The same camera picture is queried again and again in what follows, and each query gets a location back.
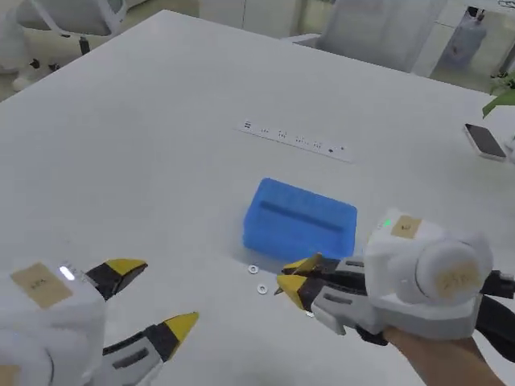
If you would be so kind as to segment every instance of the electrical outlet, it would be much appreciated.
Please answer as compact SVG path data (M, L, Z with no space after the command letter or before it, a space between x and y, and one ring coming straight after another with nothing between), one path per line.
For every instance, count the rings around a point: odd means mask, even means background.
M243 125L237 127L237 130L285 145L294 146L299 149L308 150L312 153L322 154L343 162L352 162L352 157L347 146L336 142L313 141L300 133L292 133L291 130L287 133L285 130L259 127L251 121L246 121Z

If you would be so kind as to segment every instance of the human hand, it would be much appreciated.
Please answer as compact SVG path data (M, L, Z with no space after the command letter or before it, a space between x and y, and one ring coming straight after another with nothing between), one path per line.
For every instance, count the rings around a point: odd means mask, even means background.
M437 341L389 327L385 339L410 362L428 386L505 386L473 338Z

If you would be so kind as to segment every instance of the blue sponge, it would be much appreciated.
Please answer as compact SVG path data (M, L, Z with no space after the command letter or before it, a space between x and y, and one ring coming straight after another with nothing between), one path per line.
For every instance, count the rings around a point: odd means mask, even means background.
M352 205L263 179L245 216L243 245L286 263L317 252L341 259L354 252L356 218Z

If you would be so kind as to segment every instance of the tan sticker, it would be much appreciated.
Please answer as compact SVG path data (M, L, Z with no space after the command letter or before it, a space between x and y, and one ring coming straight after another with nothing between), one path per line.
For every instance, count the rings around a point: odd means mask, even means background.
M15 386L18 384L19 366L13 364L0 365L0 385Z
M41 263L15 272L10 277L43 309L72 296L72 291Z
M435 286L442 298L452 298L458 291L481 286L477 264L467 261L441 272L436 277Z
M418 231L422 219L414 219L409 216L401 216L392 229L392 235L413 239Z

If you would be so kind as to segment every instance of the smartphone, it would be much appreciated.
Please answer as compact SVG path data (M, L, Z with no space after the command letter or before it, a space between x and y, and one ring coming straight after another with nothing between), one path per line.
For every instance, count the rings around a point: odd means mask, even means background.
M506 159L506 153L486 127L466 124L465 133L481 157L495 159L496 161Z

